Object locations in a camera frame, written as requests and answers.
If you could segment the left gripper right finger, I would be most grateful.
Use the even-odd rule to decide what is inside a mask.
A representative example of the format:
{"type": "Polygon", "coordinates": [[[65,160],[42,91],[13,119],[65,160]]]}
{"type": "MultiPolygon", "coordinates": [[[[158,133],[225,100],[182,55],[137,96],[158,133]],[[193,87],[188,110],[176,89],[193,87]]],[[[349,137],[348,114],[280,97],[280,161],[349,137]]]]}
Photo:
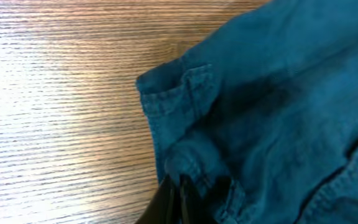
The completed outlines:
{"type": "Polygon", "coordinates": [[[217,224],[206,211],[192,179],[180,176],[180,205],[182,224],[217,224]]]}

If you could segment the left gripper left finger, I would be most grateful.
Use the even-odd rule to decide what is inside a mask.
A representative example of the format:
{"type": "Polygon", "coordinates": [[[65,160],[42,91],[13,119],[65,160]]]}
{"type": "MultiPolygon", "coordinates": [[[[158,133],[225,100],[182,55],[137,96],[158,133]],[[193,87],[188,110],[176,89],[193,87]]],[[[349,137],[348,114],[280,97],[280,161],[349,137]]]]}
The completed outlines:
{"type": "Polygon", "coordinates": [[[176,206],[177,188],[170,176],[166,175],[135,224],[174,224],[177,220],[176,206]]]}

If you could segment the dark navy blue shorts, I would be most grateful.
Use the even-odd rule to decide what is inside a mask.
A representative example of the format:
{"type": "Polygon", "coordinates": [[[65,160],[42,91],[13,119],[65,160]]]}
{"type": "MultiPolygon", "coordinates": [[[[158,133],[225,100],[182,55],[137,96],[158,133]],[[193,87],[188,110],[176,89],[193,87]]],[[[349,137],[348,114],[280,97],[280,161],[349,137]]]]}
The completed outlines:
{"type": "Polygon", "coordinates": [[[159,184],[217,223],[358,223],[358,0],[271,1],[136,86],[159,184]]]}

